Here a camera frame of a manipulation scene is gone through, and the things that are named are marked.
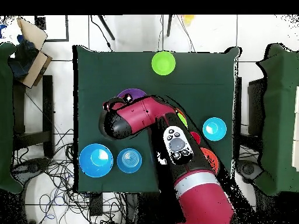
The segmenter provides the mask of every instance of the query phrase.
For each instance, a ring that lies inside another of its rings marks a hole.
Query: plastic cup
[[[123,149],[117,156],[117,165],[124,173],[135,173],[142,164],[142,157],[136,149]]]

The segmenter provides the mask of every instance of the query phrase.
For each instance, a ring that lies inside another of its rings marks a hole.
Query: floor
[[[24,16],[34,23],[34,16]],[[114,34],[116,41],[112,41],[103,28],[99,18],[93,16],[93,21],[103,30],[113,51],[157,51],[162,50],[162,30],[160,15],[123,15],[105,16],[105,20]],[[172,20],[171,35],[166,36],[168,15],[164,16],[164,50],[189,52],[190,41],[182,29],[178,18]],[[190,26],[186,27],[196,51],[223,53],[228,47],[242,48],[239,58],[238,73],[242,77],[242,88],[246,89],[252,80],[263,77],[262,71],[255,64],[263,59],[266,46],[270,43],[283,43],[291,50],[299,49],[299,19],[284,15],[196,15]],[[65,39],[65,16],[46,16],[48,39]],[[42,51],[50,55],[53,60],[45,75],[53,76],[54,83],[54,124],[55,140],[67,132],[63,137],[64,143],[72,142],[73,131],[73,70],[72,45],[82,45],[93,51],[110,51],[100,30],[91,22],[91,16],[68,16],[69,41],[46,42]],[[39,106],[42,106],[42,83],[27,89],[27,94]],[[26,132],[42,130],[42,113],[26,98],[25,105]],[[242,91],[242,133],[247,133],[248,124],[248,96]],[[41,146],[32,146],[25,159],[43,157]],[[65,159],[64,153],[56,154],[55,159]],[[244,184],[238,174],[236,181],[249,203],[255,207],[255,194],[251,185]],[[45,174],[34,178],[27,189],[26,213],[28,219],[40,222],[45,214],[48,199],[40,198],[43,194],[53,191],[54,185]],[[114,197],[112,193],[105,193],[104,198]],[[45,218],[42,224],[89,224],[80,212],[66,212],[67,206],[56,202],[50,214],[55,219]]]

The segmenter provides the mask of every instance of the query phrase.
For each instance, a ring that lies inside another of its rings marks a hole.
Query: white control panel
[[[168,127],[163,134],[163,140],[174,164],[193,156],[193,151],[182,129],[177,126]]]

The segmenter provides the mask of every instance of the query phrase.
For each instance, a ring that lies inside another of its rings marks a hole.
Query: light blue cup
[[[113,166],[113,156],[104,145],[93,143],[81,151],[79,165],[87,176],[103,177],[108,174]]]
[[[227,126],[225,122],[220,118],[209,118],[203,124],[203,134],[208,140],[219,141],[223,139],[226,133]]]
[[[117,156],[117,165],[124,173],[137,172],[141,164],[142,157],[136,149],[123,149]]]

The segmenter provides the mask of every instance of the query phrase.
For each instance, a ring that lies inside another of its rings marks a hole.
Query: control button
[[[173,158],[175,158],[176,160],[180,159],[180,153],[179,152],[174,153]]]
[[[185,142],[180,138],[174,138],[173,140],[170,141],[169,147],[174,152],[180,151],[185,147]]]
[[[188,155],[190,152],[187,149],[182,150],[183,155]]]

